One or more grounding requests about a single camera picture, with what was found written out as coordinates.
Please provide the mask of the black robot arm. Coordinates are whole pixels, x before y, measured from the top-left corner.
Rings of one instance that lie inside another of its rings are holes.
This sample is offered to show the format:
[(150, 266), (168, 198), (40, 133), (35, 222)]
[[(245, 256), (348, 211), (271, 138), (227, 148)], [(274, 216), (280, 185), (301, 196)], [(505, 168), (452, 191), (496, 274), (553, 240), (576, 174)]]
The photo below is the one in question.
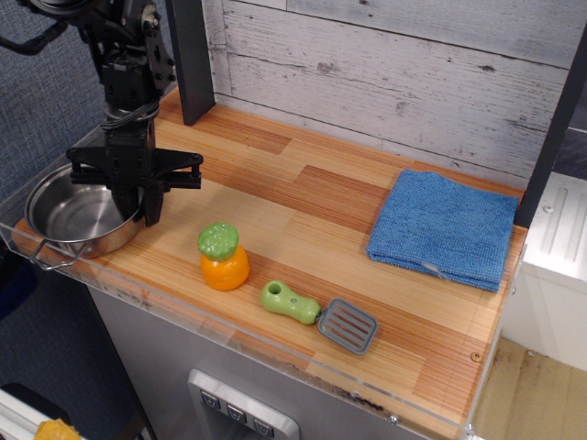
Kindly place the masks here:
[(121, 214), (141, 209), (147, 226), (156, 225), (165, 193), (200, 188), (204, 161), (197, 153), (156, 146), (154, 119), (175, 81), (157, 7), (151, 1), (23, 1), (21, 6), (55, 22), (25, 42), (3, 38), (3, 48), (37, 55), (75, 27), (104, 87), (104, 143), (67, 151), (72, 182), (104, 185)]

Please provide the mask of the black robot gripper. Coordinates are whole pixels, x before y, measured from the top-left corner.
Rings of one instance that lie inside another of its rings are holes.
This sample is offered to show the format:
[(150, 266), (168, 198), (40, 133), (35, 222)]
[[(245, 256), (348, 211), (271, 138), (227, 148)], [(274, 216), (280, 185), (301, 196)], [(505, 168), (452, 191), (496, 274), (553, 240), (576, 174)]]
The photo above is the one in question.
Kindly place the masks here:
[(146, 226), (161, 219), (164, 194), (172, 188), (199, 189), (204, 158), (198, 154), (155, 147), (152, 121), (104, 129), (104, 143), (70, 148), (74, 183), (101, 184), (111, 189), (117, 211), (131, 218), (139, 208), (138, 188), (144, 188)]

